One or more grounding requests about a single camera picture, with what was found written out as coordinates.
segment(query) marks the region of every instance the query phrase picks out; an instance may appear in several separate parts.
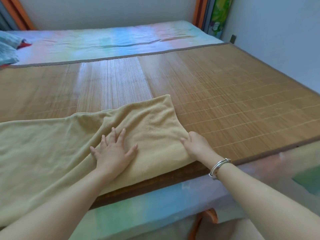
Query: wall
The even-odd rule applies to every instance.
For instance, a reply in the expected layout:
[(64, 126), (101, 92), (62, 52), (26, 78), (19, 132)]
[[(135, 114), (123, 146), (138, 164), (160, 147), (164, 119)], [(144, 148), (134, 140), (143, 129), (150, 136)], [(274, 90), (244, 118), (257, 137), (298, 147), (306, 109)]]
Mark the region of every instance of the wall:
[(196, 0), (20, 0), (39, 30), (191, 22)]
[(320, 93), (320, 0), (234, 0), (222, 40)]

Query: bamboo mat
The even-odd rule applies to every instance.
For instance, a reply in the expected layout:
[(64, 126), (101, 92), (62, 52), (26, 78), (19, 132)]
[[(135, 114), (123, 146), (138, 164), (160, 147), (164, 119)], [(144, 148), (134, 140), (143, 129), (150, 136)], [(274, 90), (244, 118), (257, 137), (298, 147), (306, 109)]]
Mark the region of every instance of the bamboo mat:
[[(320, 96), (233, 45), (0, 71), (0, 122), (116, 109), (170, 94), (187, 131), (241, 164), (320, 139)], [(99, 197), (110, 204), (207, 173), (200, 163)]]

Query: person's left hand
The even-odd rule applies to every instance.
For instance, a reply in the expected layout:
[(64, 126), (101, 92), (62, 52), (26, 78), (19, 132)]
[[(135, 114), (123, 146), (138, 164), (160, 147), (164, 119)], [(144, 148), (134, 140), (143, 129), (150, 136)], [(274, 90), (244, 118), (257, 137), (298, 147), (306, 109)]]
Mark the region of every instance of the person's left hand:
[(106, 140), (105, 135), (102, 135), (100, 146), (95, 149), (90, 147), (91, 153), (97, 159), (96, 170), (106, 173), (109, 180), (113, 180), (125, 170), (129, 163), (136, 157), (138, 144), (135, 144), (126, 153), (123, 148), (126, 129), (123, 129), (116, 138), (116, 130), (113, 127), (109, 140)]

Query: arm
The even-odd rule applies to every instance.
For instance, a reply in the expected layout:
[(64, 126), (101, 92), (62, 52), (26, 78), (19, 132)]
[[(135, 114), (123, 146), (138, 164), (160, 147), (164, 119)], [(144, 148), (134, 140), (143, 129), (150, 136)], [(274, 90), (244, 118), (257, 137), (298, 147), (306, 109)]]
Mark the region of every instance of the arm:
[[(193, 131), (189, 135), (190, 140), (182, 138), (181, 142), (187, 152), (206, 167), (212, 169), (224, 159), (204, 137)], [(217, 176), (266, 240), (319, 239), (320, 218), (307, 208), (231, 163), (223, 164)]]
[(99, 149), (90, 148), (97, 159), (96, 169), (61, 194), (6, 227), (0, 232), (0, 239), (69, 239), (105, 185), (122, 173), (135, 158), (137, 144), (129, 152), (124, 152), (125, 132), (123, 129), (116, 142), (116, 132), (112, 128), (108, 144), (103, 135)]

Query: bangle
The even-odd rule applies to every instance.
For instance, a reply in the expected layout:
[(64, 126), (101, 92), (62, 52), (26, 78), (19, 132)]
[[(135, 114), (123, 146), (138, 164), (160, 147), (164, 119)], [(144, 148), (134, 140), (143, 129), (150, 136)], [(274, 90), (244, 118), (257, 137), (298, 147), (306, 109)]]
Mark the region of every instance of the bangle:
[(219, 161), (210, 171), (209, 173), (209, 176), (213, 179), (213, 180), (216, 180), (218, 179), (217, 177), (217, 173), (218, 173), (218, 169), (224, 165), (225, 163), (231, 163), (231, 160), (228, 159), (228, 158), (225, 158), (224, 160), (222, 161)]

